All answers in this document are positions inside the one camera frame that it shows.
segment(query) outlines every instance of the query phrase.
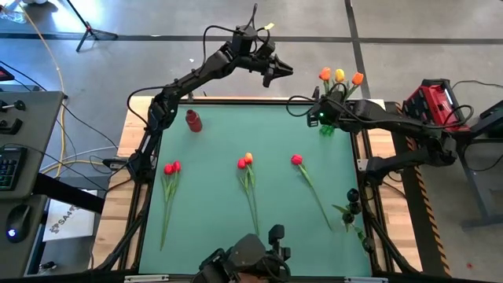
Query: white cable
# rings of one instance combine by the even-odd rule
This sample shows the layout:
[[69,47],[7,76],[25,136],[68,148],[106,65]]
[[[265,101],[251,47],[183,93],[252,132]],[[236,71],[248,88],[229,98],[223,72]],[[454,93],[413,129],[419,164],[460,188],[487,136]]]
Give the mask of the white cable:
[[[91,149],[91,150],[87,150],[85,152],[81,152],[81,153],[77,153],[77,154],[74,154],[72,156],[68,156],[68,157],[65,157],[62,161],[66,161],[66,160],[69,160],[70,158],[73,158],[73,157],[76,157],[76,156],[81,156],[83,154],[86,154],[86,153],[94,153],[96,151],[101,151],[101,150],[106,150],[106,149],[115,149],[116,147],[115,146],[107,146],[107,147],[104,147],[104,148],[99,148],[99,149]],[[53,165],[56,165],[58,164],[58,162],[54,162],[54,163],[51,163],[47,166],[45,166],[44,168],[40,168],[40,171],[44,171],[45,169],[53,166]]]

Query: red machine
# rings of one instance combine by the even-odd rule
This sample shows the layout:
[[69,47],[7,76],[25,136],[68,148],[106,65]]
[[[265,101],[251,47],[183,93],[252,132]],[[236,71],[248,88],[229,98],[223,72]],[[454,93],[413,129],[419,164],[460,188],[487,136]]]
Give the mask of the red machine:
[[[424,79],[417,90],[404,101],[402,110],[410,118],[442,126],[464,119],[461,110],[449,116],[457,106],[458,103],[448,79]],[[468,130],[468,128],[466,126],[450,127],[447,130]]]

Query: green tabletop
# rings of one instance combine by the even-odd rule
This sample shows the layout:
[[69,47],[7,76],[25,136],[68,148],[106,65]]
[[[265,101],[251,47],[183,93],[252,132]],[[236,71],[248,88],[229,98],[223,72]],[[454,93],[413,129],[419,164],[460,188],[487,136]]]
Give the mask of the green tabletop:
[[[203,130],[193,133],[185,111],[200,114]],[[302,112],[307,107],[295,106]],[[195,274],[215,249],[227,249],[254,233],[248,201],[237,178],[237,160],[253,153],[260,239],[285,226],[281,245],[292,249],[287,264],[293,276],[370,276],[369,257],[356,233],[346,233],[331,204],[347,204],[356,174],[350,135],[336,130],[322,137],[307,127],[305,117],[290,116],[277,105],[180,106],[173,125],[163,133],[149,219],[143,244],[141,274]],[[301,154],[321,202],[323,215],[293,154]],[[176,193],[166,243],[160,250],[164,200],[160,181],[166,163],[180,160],[182,176]],[[361,215],[355,225],[363,228]]]

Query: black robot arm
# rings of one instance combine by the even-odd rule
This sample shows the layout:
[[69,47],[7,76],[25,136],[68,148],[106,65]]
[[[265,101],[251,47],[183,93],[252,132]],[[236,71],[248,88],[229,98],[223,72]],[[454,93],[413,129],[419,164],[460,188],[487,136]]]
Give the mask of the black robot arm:
[[382,184],[383,178],[391,171],[421,164],[447,166],[457,159],[456,140],[442,127],[386,112],[372,101],[361,99],[341,102],[337,96],[322,96],[307,113],[308,126],[317,126],[318,121],[351,133],[380,128],[417,141],[417,149],[407,153],[360,160],[359,169],[365,173],[365,180],[376,185]]
[[[153,178],[151,155],[157,146],[163,130],[170,127],[177,115],[178,103],[187,94],[213,79],[230,75],[234,69],[243,68],[250,72],[259,72],[263,76],[263,85],[268,87],[273,79],[293,74],[292,67],[273,55],[274,42],[258,36],[252,26],[237,27],[231,42],[226,42],[213,53],[197,70],[192,70],[181,79],[175,79],[166,85],[160,94],[152,99],[149,106],[148,125],[145,135],[135,153],[127,161],[127,169],[133,180],[145,183]],[[250,52],[252,45],[261,40],[263,44]]]

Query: concrete floor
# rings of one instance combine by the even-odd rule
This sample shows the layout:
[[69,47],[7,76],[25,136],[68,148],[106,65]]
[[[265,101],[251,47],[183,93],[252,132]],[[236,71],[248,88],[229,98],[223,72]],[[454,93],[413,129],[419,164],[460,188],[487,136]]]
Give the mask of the concrete floor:
[[[446,40],[441,44],[428,44],[422,40],[502,39],[503,2],[500,0],[352,1],[356,31],[360,38],[367,39],[363,42],[372,42],[375,38],[417,39],[406,44],[394,41],[360,44],[352,41],[355,33],[350,30],[344,0],[73,2],[94,28],[120,35],[199,36],[209,24],[229,28],[246,24],[253,3],[258,2],[257,25],[274,22],[273,35],[303,37],[303,42],[293,42],[292,39],[277,44],[278,56],[294,68],[294,76],[274,80],[271,87],[265,89],[259,75],[237,70],[224,80],[202,86],[196,95],[201,95],[203,90],[209,96],[310,95],[314,86],[319,84],[318,72],[322,67],[343,68],[347,74],[352,74],[357,70],[355,61],[359,56],[368,78],[370,96],[386,101],[406,99],[422,79],[441,77],[452,82],[478,79],[503,83],[502,41],[493,41],[497,43],[494,45],[487,44],[491,41]],[[61,33],[83,32],[82,25],[65,1],[51,0],[43,6],[28,6],[27,10],[42,33],[64,35]],[[0,35],[8,32],[34,33],[30,24],[0,21]],[[212,35],[226,35],[222,31],[213,32]],[[49,40],[48,43],[63,73],[65,93],[70,97],[68,107],[116,143],[119,142],[126,115],[126,97],[131,91],[170,83],[191,68],[200,66],[202,60],[200,41],[88,41],[81,53],[75,52],[78,43],[75,40]],[[209,42],[208,53],[220,45],[220,42]],[[55,67],[39,40],[5,39],[4,36],[0,39],[0,54],[4,54],[1,60],[26,72],[45,88],[60,89]],[[500,89],[479,85],[459,85],[455,93],[460,104],[475,107],[475,114],[503,98]],[[67,116],[66,127],[77,152],[110,146],[103,137],[70,116]],[[49,154],[59,155],[59,139],[56,128],[47,151]],[[114,154],[114,150],[98,153],[102,157]],[[75,165],[75,169],[88,175],[97,174],[86,165]],[[422,170],[454,277],[503,281],[500,267],[503,262],[500,240],[503,226],[466,231],[459,225],[461,221],[477,216],[477,207],[461,165],[442,169],[423,167]],[[494,194],[497,201],[501,200],[499,193]],[[44,259],[75,261],[75,258],[83,258],[80,266],[86,267],[88,257],[85,249],[80,252],[80,257],[67,256],[64,259],[62,255],[51,252],[49,245],[48,249]],[[473,268],[468,269],[467,263],[471,263]],[[72,265],[72,269],[62,268],[59,272],[75,271],[75,265],[78,264]]]

